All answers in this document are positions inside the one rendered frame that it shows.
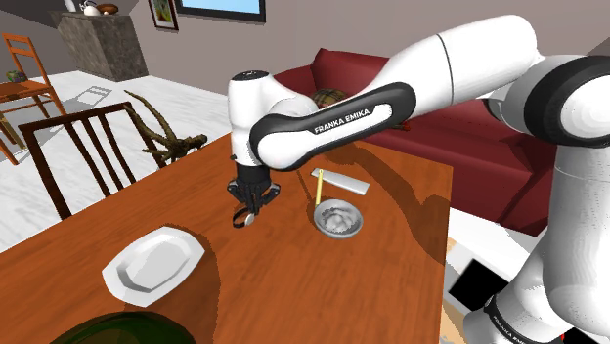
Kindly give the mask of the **brown driftwood branch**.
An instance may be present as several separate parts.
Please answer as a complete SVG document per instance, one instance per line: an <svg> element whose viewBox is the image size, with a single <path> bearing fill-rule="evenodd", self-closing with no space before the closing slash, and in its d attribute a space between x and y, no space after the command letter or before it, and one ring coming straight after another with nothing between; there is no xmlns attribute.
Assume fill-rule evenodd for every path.
<svg viewBox="0 0 610 344"><path fill-rule="evenodd" d="M164 146L164 150L153 147L152 149L143 149L143 152L150 153L153 157L158 157L161 162L165 162L166 160L175 162L177 159L185 157L190 150L200 150L207 143L208 138L204 134L178 138L166 119L145 98L127 90L125 90L125 93L142 102L155 117L164 132L164 135L154 132L145 124L142 117L135 110L125 106L124 108L129 113L130 117L135 120L137 129L142 131L148 139L156 141Z"/></svg>

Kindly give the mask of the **black framed window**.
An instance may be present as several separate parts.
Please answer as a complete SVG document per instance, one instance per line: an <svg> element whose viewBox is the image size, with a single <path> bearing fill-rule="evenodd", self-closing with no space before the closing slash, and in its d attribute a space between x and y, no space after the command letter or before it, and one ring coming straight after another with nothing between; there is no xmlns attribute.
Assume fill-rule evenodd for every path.
<svg viewBox="0 0 610 344"><path fill-rule="evenodd" d="M265 22L265 0L174 0L180 14L216 19Z"/></svg>

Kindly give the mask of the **silver metal bowl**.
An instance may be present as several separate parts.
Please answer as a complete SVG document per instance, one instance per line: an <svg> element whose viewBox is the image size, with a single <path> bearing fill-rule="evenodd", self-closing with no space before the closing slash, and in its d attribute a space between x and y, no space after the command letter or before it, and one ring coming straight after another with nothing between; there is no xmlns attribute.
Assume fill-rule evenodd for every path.
<svg viewBox="0 0 610 344"><path fill-rule="evenodd" d="M328 237L345 239L359 232L364 225L364 218L351 203L341 199L327 199L316 207L314 222Z"/></svg>

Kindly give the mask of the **red sofa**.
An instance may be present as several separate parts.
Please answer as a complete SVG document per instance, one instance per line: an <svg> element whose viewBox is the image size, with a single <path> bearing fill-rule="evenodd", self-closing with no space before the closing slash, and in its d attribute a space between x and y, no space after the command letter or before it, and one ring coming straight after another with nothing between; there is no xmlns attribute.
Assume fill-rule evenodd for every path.
<svg viewBox="0 0 610 344"><path fill-rule="evenodd" d="M312 63L275 78L312 99L323 90L352 96L387 60L321 48ZM452 166L457 210L532 237L547 226L556 146L505 127L486 100L436 110L363 141Z"/></svg>

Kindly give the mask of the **plaid round cushion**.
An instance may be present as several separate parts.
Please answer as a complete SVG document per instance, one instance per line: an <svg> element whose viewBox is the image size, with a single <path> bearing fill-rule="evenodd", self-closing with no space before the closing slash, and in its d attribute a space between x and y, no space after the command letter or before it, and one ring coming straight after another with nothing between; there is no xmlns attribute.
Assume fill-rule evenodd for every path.
<svg viewBox="0 0 610 344"><path fill-rule="evenodd" d="M325 108L333 105L346 99L347 97L348 95L344 91L329 88L317 90L311 96L312 100L319 108Z"/></svg>

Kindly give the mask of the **framed wall picture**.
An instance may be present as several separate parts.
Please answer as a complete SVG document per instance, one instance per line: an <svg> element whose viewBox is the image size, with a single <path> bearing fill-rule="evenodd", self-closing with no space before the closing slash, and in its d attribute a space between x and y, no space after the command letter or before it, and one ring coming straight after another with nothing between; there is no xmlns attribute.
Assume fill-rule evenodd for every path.
<svg viewBox="0 0 610 344"><path fill-rule="evenodd" d="M147 0L155 28L179 30L173 0Z"/></svg>

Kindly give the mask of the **dark wooden chair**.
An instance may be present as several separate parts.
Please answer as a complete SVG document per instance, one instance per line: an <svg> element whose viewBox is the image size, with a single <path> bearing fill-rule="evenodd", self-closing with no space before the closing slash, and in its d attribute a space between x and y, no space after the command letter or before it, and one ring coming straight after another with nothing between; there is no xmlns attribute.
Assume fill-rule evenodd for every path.
<svg viewBox="0 0 610 344"><path fill-rule="evenodd" d="M80 152L84 161L88 165L88 167L89 167L90 171L92 172L93 177L95 178L103 195L105 197L108 197L111 195L109 187L108 187L107 183L104 181L103 176L100 172L100 169L95 164L91 154L87 151L87 149L84 146L83 141L78 136L76 130L73 127L73 124L75 122L80 122L83 125L97 154L101 158L102 163L104 164L107 171L109 172L115 186L120 191L124 188L124 186L123 186L122 182L120 181L115 168L111 164L108 155L104 151L103 146L102 146L97 134L95 133L95 131L93 129L90 119L98 118L100 120L100 123L104 130L104 134L106 135L106 138L109 140L109 144L110 144L111 150L112 150L115 158L118 160L123 172L126 174L130 183L134 184L136 182L135 176L132 173L129 165L127 164L127 161L125 160L125 158L117 144L117 141L113 135L112 130L110 129L109 122L107 120L107 115L110 113L115 113L115 112L124 111L124 110L127 111L127 110L132 110L132 109L133 109L133 107L130 102L123 102L123 103L114 104L114 105L110 105L110 106L91 108L91 109L87 109L87 110L80 111L77 113L61 115L58 117L52 117L52 118L47 118L47 119L43 119L43 120L39 120L39 121L35 121L35 122L25 123L25 124L21 124L19 126L19 129L22 131L23 138L25 139L27 148L28 148L30 155L32 156L32 159L34 161L34 164L36 166L36 169L40 175L42 183L45 186L47 193L48 193L49 197L51 198L53 204L55 205L55 208L62 220L70 217L72 215L72 213L55 180L55 177L49 167L48 161L43 154L41 146L38 143L37 139L35 138L35 132L38 130L50 128L53 126L59 126L59 125L63 126L66 129L72 142L75 144L76 148Z"/></svg>

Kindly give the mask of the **black and silver wristwatch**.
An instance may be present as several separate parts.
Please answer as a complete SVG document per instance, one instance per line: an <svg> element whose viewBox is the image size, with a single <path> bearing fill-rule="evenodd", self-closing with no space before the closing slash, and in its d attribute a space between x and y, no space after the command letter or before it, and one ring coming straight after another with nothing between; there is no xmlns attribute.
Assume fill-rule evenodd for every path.
<svg viewBox="0 0 610 344"><path fill-rule="evenodd" d="M253 223L255 215L251 213L247 208L242 208L237 211L232 220L233 227L236 229L247 227Z"/></svg>

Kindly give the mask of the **orange wooden chair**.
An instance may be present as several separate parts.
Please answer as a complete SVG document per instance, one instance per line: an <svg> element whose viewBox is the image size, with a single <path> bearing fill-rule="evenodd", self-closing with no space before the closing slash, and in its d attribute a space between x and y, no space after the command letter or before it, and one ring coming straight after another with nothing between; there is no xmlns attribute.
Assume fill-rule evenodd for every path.
<svg viewBox="0 0 610 344"><path fill-rule="evenodd" d="M17 72L25 74L18 59L18 55L20 55L33 58L39 71L41 72L41 76L43 77L42 82L33 81L28 78L20 82L0 82L0 104L26 98L31 98L33 100L31 104L8 109L0 109L0 130L12 145L17 145L20 149L24 150L26 145L23 143L20 136L6 118L6 113L25 108L39 107L43 115L46 118L50 118L47 109L44 107L45 104L50 102L55 104L60 112L60 115L66 115L66 111L48 78L47 72L38 57L31 39L26 36L10 33L3 33L2 38L7 45L8 51L17 67Z"/></svg>

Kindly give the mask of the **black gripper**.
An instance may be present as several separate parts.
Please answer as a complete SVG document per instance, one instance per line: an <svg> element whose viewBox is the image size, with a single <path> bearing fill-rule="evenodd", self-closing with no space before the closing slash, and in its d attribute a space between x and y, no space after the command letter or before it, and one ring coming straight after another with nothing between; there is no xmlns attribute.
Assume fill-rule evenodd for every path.
<svg viewBox="0 0 610 344"><path fill-rule="evenodd" d="M267 166L246 166L237 163L236 167L237 178L228 184L227 190L247 212L258 215L264 206L280 194L281 187L271 183L270 169ZM254 188L252 196L249 188Z"/></svg>

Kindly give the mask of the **grey stone cabinet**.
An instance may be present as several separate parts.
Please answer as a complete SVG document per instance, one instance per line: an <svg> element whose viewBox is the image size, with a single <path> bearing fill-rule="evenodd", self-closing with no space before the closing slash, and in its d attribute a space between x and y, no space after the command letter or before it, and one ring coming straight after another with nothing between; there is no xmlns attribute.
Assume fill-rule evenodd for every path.
<svg viewBox="0 0 610 344"><path fill-rule="evenodd" d="M128 15L49 12L78 70L121 82L149 74Z"/></svg>

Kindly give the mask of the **brown wooden table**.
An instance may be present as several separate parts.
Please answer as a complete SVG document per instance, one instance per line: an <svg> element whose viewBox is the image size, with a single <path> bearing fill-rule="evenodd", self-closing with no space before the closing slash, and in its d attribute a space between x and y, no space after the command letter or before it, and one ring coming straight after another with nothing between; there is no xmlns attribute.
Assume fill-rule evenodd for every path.
<svg viewBox="0 0 610 344"><path fill-rule="evenodd" d="M102 276L135 239L165 225L205 249L154 312L198 344L439 344L451 167L357 142L274 173L280 195L236 229L231 143L221 138L0 254L0 344L50 344L126 309ZM324 182L364 218L336 239L315 225L314 168L370 184Z"/></svg>

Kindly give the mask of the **dark green round object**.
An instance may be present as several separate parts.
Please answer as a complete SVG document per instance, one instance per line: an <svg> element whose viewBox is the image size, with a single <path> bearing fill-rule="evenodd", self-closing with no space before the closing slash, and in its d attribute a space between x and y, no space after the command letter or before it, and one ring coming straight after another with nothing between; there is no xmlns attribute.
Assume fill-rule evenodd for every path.
<svg viewBox="0 0 610 344"><path fill-rule="evenodd" d="M154 312L117 312L92 318L50 344L196 344L180 324Z"/></svg>

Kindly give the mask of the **white octagonal plate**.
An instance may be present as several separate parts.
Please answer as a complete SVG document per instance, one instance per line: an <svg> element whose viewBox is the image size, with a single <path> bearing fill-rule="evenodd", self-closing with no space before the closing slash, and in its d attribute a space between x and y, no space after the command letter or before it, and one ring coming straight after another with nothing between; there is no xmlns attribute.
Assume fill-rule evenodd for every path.
<svg viewBox="0 0 610 344"><path fill-rule="evenodd" d="M148 307L182 283L204 253L194 236L164 226L126 246L103 268L102 275L114 297Z"/></svg>

